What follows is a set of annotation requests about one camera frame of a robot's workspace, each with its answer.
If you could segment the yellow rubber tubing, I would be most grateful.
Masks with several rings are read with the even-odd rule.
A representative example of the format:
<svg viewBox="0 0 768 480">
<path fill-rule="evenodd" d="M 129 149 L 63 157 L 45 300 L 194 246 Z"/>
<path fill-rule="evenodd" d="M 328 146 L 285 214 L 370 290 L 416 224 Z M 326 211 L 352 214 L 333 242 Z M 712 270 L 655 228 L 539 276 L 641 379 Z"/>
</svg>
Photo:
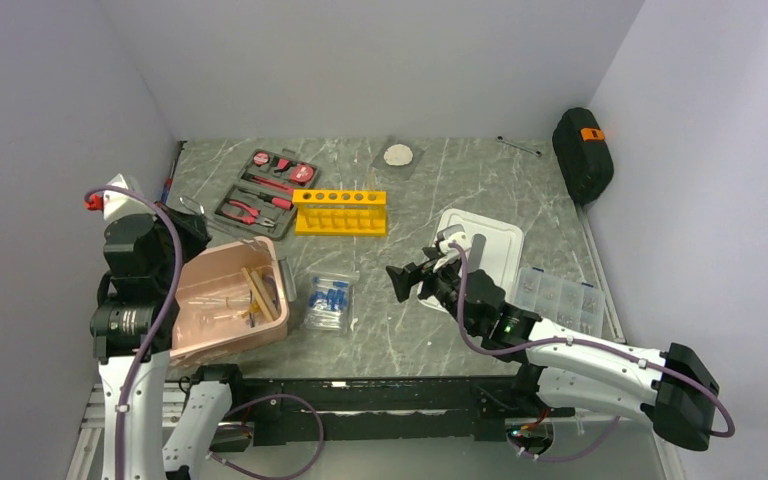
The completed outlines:
<svg viewBox="0 0 768 480">
<path fill-rule="evenodd" d="M 256 326 L 255 315 L 260 312 L 260 308 L 257 305 L 250 305 L 246 310 L 240 313 L 240 317 L 250 328 Z"/>
</svg>

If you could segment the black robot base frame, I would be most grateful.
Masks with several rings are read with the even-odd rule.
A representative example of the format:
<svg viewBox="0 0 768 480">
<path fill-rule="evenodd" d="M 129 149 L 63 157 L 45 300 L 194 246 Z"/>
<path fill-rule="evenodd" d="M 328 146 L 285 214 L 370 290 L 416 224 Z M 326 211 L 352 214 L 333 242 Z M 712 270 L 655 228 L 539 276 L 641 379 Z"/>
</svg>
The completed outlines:
<svg viewBox="0 0 768 480">
<path fill-rule="evenodd" d="M 517 422 L 546 424 L 571 408 L 545 406 L 514 376 L 253 379 L 238 366 L 201 366 L 179 380 L 192 397 L 204 381 L 226 383 L 231 410 L 220 419 L 219 446 L 295 442 L 469 437 L 501 441 Z"/>
</svg>

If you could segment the bag of blue caps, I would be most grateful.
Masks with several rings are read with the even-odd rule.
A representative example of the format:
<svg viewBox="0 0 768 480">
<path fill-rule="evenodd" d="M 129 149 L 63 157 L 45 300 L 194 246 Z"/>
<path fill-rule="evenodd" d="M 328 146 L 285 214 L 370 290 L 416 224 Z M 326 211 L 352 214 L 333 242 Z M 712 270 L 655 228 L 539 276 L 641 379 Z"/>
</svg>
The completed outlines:
<svg viewBox="0 0 768 480">
<path fill-rule="evenodd" d="M 346 333 L 359 280 L 359 271 L 312 271 L 302 325 L 310 330 Z"/>
</svg>

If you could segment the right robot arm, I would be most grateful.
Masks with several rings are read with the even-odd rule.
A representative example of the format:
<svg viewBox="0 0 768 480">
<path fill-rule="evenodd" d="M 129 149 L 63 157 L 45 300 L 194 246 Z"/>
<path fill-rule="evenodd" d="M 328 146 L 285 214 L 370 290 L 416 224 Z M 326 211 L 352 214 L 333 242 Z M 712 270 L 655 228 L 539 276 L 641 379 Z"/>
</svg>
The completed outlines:
<svg viewBox="0 0 768 480">
<path fill-rule="evenodd" d="M 484 271 L 467 271 L 461 259 L 440 269 L 434 264 L 386 267 L 397 301 L 417 288 L 455 319 L 469 349 L 518 363 L 510 392 L 520 413 L 573 408 L 626 417 L 697 452 L 714 437 L 734 435 L 719 385 L 691 347 L 641 348 L 583 334 L 507 302 Z"/>
</svg>

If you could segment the pink plastic bin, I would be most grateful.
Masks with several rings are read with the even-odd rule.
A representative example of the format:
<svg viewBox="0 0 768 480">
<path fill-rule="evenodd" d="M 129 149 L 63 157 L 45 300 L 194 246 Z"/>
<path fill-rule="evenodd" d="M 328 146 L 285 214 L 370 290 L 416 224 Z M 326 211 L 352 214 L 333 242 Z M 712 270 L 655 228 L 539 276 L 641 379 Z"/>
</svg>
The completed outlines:
<svg viewBox="0 0 768 480">
<path fill-rule="evenodd" d="M 170 364 L 219 363 L 287 337 L 289 306 L 266 237 L 205 250 L 182 270 Z"/>
</svg>

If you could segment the bag of plastic pipettes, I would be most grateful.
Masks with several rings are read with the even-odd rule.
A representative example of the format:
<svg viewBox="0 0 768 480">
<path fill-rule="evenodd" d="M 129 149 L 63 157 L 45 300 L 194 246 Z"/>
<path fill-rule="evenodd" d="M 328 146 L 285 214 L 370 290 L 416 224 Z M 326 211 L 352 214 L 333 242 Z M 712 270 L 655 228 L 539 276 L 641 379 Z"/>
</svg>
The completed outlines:
<svg viewBox="0 0 768 480">
<path fill-rule="evenodd" d="M 197 296 L 188 299 L 186 305 L 195 311 L 196 325 L 209 329 L 243 321 L 240 313 L 250 306 L 250 292 L 234 296 Z"/>
</svg>

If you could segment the wooden test tube clamp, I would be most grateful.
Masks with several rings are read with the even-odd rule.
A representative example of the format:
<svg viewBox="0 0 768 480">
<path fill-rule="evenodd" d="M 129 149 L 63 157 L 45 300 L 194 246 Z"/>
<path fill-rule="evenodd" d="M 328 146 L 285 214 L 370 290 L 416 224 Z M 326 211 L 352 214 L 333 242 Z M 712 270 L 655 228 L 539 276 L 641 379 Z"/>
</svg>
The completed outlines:
<svg viewBox="0 0 768 480">
<path fill-rule="evenodd" d="M 242 267 L 241 273 L 250 291 L 249 316 L 253 318 L 256 313 L 260 313 L 267 323 L 274 322 L 278 317 L 277 307 L 260 271 Z"/>
</svg>

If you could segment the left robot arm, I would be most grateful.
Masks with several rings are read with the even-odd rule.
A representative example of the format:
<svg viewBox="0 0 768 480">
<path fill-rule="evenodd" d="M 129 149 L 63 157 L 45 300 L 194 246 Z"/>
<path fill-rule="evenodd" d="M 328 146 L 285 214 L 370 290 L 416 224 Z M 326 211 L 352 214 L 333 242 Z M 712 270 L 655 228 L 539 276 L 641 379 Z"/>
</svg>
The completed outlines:
<svg viewBox="0 0 768 480">
<path fill-rule="evenodd" d="M 104 408 L 105 479 L 196 479 L 219 422 L 247 406 L 242 377 L 230 364 L 200 367 L 185 392 L 182 416 L 163 433 L 163 396 L 173 328 L 175 291 L 184 264 L 211 239 L 203 214 L 160 205 L 165 219 L 136 213 L 104 232 L 108 264 L 90 321 Z"/>
</svg>

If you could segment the yellow test tube rack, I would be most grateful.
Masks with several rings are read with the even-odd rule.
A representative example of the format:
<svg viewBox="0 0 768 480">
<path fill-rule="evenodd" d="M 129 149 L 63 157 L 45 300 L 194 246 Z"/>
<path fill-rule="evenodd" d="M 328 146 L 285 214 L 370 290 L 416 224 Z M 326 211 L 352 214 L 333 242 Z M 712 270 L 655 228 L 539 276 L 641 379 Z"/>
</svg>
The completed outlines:
<svg viewBox="0 0 768 480">
<path fill-rule="evenodd" d="M 297 235 L 388 235 L 385 191 L 296 189 L 292 203 L 297 208 Z"/>
</svg>

